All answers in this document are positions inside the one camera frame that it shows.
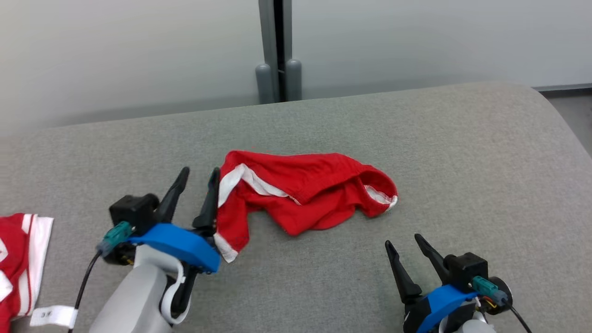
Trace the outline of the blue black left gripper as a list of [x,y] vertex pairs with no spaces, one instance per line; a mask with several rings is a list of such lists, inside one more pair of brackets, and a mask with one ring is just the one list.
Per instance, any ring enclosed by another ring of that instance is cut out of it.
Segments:
[[121,223],[102,240],[102,259],[109,264],[154,266],[165,274],[165,289],[159,301],[161,313],[186,313],[198,274],[218,272],[221,257],[208,237],[199,230],[216,230],[220,168],[214,168],[200,213],[192,222],[194,230],[172,225],[180,195],[185,190],[190,168],[181,169],[155,210],[156,225],[142,235]]

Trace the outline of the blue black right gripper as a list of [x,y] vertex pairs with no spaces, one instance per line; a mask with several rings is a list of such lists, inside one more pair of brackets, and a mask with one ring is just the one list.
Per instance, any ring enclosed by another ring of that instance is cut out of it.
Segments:
[[489,299],[495,305],[492,309],[496,308],[502,312],[512,308],[512,294],[494,284],[493,278],[474,277],[467,284],[468,292],[460,291],[448,284],[450,271],[444,263],[444,257],[421,234],[416,234],[416,243],[423,255],[431,262],[442,284],[447,285],[422,297],[421,287],[410,278],[400,261],[399,253],[390,240],[385,241],[385,249],[401,302],[404,305],[414,304],[405,315],[406,333],[429,333],[439,326],[444,318],[459,309],[464,302],[475,298]]

